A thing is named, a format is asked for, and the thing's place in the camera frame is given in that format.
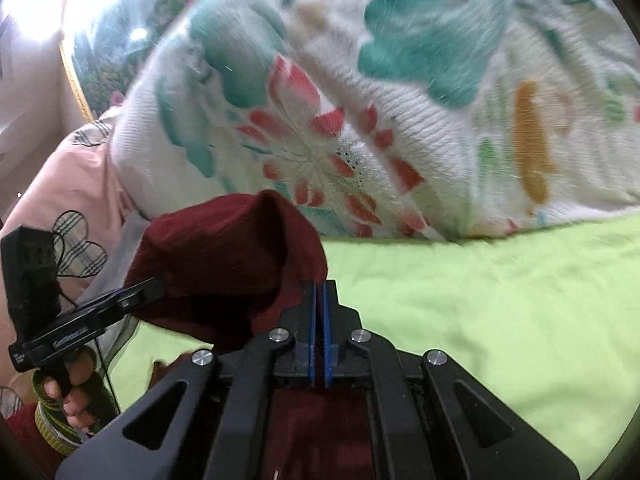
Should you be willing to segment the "person's left hand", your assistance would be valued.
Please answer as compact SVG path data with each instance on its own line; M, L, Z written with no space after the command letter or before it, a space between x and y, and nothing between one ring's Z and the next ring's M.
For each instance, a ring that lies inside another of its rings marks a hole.
M54 374L48 373L42 380L46 395L55 400L66 422L83 434L93 434L91 429L96 418L89 411L92 402L84 385L96 371L96 355L88 348L82 348L63 359Z

